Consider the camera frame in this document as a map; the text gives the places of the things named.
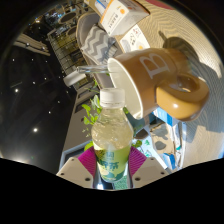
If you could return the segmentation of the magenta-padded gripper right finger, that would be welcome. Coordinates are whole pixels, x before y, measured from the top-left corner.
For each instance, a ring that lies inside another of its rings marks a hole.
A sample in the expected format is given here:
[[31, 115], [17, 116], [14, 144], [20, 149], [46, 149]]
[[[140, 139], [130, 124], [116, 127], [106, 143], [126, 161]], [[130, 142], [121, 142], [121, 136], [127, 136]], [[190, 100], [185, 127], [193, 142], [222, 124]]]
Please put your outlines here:
[[138, 149], [131, 148], [127, 177], [129, 188], [141, 188], [168, 175], [155, 157], [146, 157]]

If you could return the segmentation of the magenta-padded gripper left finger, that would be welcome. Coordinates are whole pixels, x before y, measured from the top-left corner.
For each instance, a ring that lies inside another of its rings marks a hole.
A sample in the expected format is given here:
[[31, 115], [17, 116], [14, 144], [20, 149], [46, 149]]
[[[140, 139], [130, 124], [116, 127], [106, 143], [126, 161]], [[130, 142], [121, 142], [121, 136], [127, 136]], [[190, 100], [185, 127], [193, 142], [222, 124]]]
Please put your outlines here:
[[94, 186], [96, 168], [94, 148], [90, 147], [78, 158], [70, 157], [58, 171], [57, 176], [78, 186], [92, 188]]

